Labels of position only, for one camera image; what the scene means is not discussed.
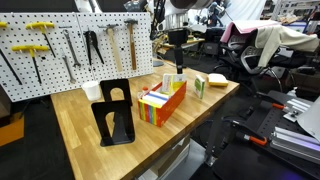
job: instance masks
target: black chair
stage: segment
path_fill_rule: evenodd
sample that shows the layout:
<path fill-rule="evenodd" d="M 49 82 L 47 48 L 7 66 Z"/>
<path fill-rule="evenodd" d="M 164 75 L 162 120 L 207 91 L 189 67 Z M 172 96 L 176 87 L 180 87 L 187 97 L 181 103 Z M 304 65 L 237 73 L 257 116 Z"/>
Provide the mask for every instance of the black chair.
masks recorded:
<path fill-rule="evenodd" d="M 291 78 L 293 79 L 289 69 L 298 68 L 304 65 L 306 63 L 306 57 L 302 53 L 295 52 L 291 58 L 288 58 L 278 55 L 277 53 L 279 51 L 277 51 L 272 56 L 267 67 L 259 67 L 258 63 L 263 49 L 258 49 L 255 47 L 255 38 L 257 36 L 257 32 L 257 30 L 254 30 L 250 34 L 241 36 L 239 33 L 237 33 L 237 30 L 234 26 L 231 30 L 231 34 L 236 35 L 232 35 L 229 38 L 228 43 L 220 44 L 220 47 L 226 51 L 227 56 L 219 57 L 219 60 L 221 60 L 223 64 L 214 67 L 213 71 L 215 72 L 217 69 L 222 67 L 229 68 L 229 79 L 239 82 L 240 85 L 246 87 L 252 94 L 257 92 L 257 87 L 255 86 L 252 77 L 262 76 L 270 71 L 277 79 L 280 91 L 282 92 L 282 84 L 272 68 L 277 66 L 287 69 Z M 240 80 L 240 75 L 249 77 L 249 81 Z M 250 88 L 251 84 L 254 85 L 254 91 Z"/>

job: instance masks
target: pliers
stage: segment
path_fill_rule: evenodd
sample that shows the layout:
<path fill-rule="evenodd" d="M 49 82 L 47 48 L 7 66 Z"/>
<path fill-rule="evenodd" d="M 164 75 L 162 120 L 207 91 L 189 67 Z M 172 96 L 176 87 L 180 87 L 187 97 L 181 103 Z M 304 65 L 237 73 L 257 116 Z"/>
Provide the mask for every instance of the pliers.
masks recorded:
<path fill-rule="evenodd" d="M 101 60 L 101 63 L 104 64 L 101 53 L 98 48 L 98 40 L 97 40 L 97 35 L 94 31 L 86 31 L 84 33 L 84 36 L 86 37 L 86 43 L 87 43 L 87 51 L 88 51 L 88 58 L 89 58 L 89 64 L 90 66 L 92 65 L 92 58 L 91 58 L 91 51 L 90 51 L 90 45 L 92 45 L 96 51 L 97 54 Z"/>

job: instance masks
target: pegboard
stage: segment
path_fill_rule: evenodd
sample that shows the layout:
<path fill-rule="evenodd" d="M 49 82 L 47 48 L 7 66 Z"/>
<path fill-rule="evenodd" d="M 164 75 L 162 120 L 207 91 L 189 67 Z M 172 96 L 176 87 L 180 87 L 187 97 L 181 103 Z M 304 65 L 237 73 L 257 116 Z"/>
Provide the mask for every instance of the pegboard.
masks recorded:
<path fill-rule="evenodd" d="M 134 41 L 137 59 L 137 69 L 131 68 L 131 54 L 129 46 L 129 30 L 125 19 L 134 18 L 138 24 L 134 25 Z M 19 85 L 12 72 L 0 56 L 0 83 L 12 102 L 41 97 L 52 93 L 81 88 L 90 80 L 109 80 L 130 78 L 153 73 L 152 47 L 149 40 L 150 16 L 147 13 L 0 13 L 0 21 L 7 22 L 7 28 L 0 28 L 0 48 L 7 57 L 14 71 L 22 81 Z M 47 28 L 46 34 L 56 57 L 51 51 L 37 51 L 37 61 L 42 84 L 38 82 L 32 58 L 28 52 L 13 52 L 12 46 L 17 45 L 45 45 L 48 46 L 39 29 L 26 30 L 25 26 L 32 22 L 52 22 L 54 28 Z M 123 67 L 122 72 L 116 69 L 109 36 L 105 28 L 108 24 L 119 24 L 114 29 L 114 38 L 120 54 Z M 72 67 L 74 60 L 63 29 L 69 31 L 73 49 L 81 67 Z M 97 34 L 98 47 L 104 64 L 90 46 L 92 66 L 89 65 L 85 37 L 87 30 Z M 69 74 L 61 57 L 61 50 L 66 54 L 75 84 L 69 82 Z"/>

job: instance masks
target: white container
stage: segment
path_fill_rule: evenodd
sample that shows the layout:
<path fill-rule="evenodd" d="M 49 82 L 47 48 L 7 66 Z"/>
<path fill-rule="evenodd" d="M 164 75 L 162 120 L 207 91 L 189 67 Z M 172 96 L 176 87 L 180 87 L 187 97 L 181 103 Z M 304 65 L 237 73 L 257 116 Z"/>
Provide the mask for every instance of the white container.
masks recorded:
<path fill-rule="evenodd" d="M 99 82 L 98 81 L 88 81 L 82 84 L 82 89 L 87 95 L 87 98 L 89 101 L 95 101 L 100 99 L 101 92 L 99 88 Z"/>

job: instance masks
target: orange box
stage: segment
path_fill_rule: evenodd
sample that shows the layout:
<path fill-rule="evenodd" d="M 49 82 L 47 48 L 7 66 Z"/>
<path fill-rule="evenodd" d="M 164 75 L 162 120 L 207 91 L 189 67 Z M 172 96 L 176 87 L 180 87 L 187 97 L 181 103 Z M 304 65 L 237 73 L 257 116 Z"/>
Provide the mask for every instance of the orange box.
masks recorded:
<path fill-rule="evenodd" d="M 161 86 L 162 82 L 154 87 L 152 91 L 157 91 Z M 177 106 L 181 103 L 186 94 L 186 91 L 187 82 L 183 83 L 183 85 L 161 108 L 138 101 L 140 119 L 161 127 L 171 116 Z"/>

